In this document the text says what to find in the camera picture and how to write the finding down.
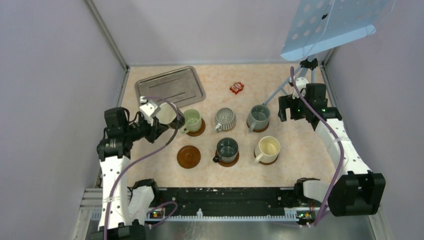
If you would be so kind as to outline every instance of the rectangular silver tray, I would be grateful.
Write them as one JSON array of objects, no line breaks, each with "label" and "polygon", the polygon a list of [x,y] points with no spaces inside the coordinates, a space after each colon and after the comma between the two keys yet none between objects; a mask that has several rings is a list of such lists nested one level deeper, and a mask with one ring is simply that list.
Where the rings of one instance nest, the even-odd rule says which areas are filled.
[{"label": "rectangular silver tray", "polygon": [[173,102],[177,107],[184,107],[206,98],[205,90],[192,66],[161,73],[139,80],[135,83],[137,102],[140,96],[157,96]]}]

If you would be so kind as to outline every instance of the marble tabletop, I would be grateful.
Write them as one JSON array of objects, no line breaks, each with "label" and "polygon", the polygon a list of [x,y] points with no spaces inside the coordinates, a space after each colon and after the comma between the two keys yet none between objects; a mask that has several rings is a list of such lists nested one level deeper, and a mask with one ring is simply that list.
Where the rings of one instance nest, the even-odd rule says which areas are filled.
[{"label": "marble tabletop", "polygon": [[[330,182],[335,168],[321,139],[306,120],[281,122],[278,112],[278,94],[267,105],[271,111],[269,127],[261,133],[249,133],[246,120],[250,109],[262,104],[289,76],[292,64],[230,64],[193,65],[206,93],[203,101],[181,108],[198,110],[205,123],[204,133],[197,137],[178,133],[174,141],[159,153],[139,162],[128,171],[128,185],[153,178],[159,187],[292,187],[297,179],[317,178]],[[183,66],[132,67],[122,100],[131,118],[138,111],[135,83]],[[242,82],[244,89],[234,94],[229,87]],[[321,72],[316,71],[316,82],[322,83]],[[293,88],[286,85],[288,93]],[[234,129],[215,132],[214,117],[221,108],[231,108],[237,118]],[[173,134],[168,130],[154,144],[145,139],[134,143],[131,161],[163,146]],[[254,148],[264,136],[280,141],[281,152],[272,165],[254,163]],[[232,167],[223,167],[212,161],[216,145],[222,138],[237,141],[240,157]],[[193,145],[200,150],[200,163],[192,168],[182,168],[177,162],[177,152],[184,146]]]}]

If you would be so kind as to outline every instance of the light purple wall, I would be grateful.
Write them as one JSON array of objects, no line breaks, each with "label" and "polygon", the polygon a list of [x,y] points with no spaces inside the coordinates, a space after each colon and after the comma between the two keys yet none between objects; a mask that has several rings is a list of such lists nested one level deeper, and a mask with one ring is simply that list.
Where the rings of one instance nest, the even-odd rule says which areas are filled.
[{"label": "light purple wall", "polygon": [[84,1],[1,1],[0,239],[71,237],[122,77]]},{"label": "light purple wall", "polygon": [[382,206],[397,239],[424,236],[423,9],[397,1],[375,35],[341,46],[328,67],[356,149],[387,180]]},{"label": "light purple wall", "polygon": [[287,62],[280,52],[300,0],[94,3],[129,65],[165,65]]}]

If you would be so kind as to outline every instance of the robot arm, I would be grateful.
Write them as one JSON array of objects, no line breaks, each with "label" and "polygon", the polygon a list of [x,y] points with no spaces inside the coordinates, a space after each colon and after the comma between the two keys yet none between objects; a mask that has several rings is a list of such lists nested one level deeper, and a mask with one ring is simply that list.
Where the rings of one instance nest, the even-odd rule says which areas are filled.
[{"label": "robot arm", "polygon": [[[91,234],[92,240],[103,240],[104,230],[109,240],[144,240],[146,233],[144,222],[150,203],[159,194],[154,181],[142,180],[137,188],[133,188],[133,199],[128,203],[127,182],[125,172],[116,185],[113,197],[109,197],[118,176],[130,164],[130,152],[133,142],[145,138],[154,141],[169,127],[160,124],[155,117],[160,108],[154,101],[140,98],[138,121],[130,122],[126,115],[127,109],[116,107],[104,112],[107,127],[106,136],[97,146],[103,179],[102,213],[98,231]],[[110,203],[108,223],[105,225],[107,205]]]},{"label": "robot arm", "polygon": [[336,132],[338,139],[330,132],[299,98],[296,91],[278,98],[278,116],[282,122],[287,120],[286,109],[290,108],[290,118],[305,118],[319,135],[327,148],[334,167],[340,160],[340,142],[344,149],[343,163],[337,176],[337,182],[331,189],[327,202],[323,202],[329,184],[318,179],[304,178],[297,181],[295,189],[301,197],[315,199],[328,205],[334,216],[371,215],[377,213],[386,181],[381,173],[373,173],[362,161],[346,133],[342,116],[335,107],[327,107],[326,86],[320,83],[308,83],[306,78],[296,79],[302,96],[312,108]]}]

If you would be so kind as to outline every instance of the cream mug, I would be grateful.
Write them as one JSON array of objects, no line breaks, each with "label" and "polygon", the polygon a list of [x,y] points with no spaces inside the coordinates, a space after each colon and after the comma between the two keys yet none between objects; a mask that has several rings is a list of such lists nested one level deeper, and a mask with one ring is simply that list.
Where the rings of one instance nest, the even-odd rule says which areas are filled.
[{"label": "cream mug", "polygon": [[280,153],[281,145],[277,138],[264,136],[254,148],[255,163],[269,164],[274,162]]},{"label": "cream mug", "polygon": [[184,112],[185,124],[180,128],[182,134],[197,132],[202,127],[202,116],[196,109],[188,109]]}]

